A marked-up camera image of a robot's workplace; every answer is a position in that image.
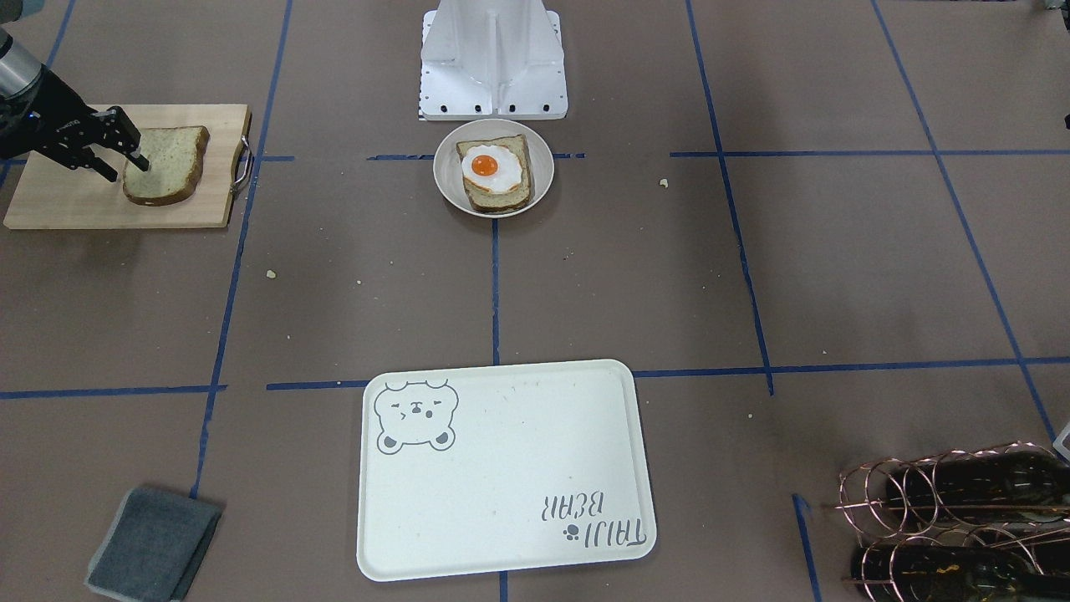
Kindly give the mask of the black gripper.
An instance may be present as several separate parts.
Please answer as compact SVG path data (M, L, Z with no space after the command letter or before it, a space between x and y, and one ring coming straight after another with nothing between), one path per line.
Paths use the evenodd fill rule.
M29 149L72 171L92 169L107 181L118 181L118 171L100 159L92 145L123 154L139 171L150 170L140 151L141 133L122 107L96 110L68 84L42 84L30 115Z

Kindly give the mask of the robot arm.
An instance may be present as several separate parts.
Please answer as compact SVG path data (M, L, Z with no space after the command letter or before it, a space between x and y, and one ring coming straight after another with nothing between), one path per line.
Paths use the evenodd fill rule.
M3 32L1 56L3 159L37 152L72 171L92 169L114 182L119 174L92 146L122 154L143 172L150 161L140 152L141 134L122 107L88 106L37 57Z

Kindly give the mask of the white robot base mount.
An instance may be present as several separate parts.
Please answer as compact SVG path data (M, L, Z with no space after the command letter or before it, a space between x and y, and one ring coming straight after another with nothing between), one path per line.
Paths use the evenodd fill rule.
M441 1L421 24L423 120L561 120L561 19L542 1Z

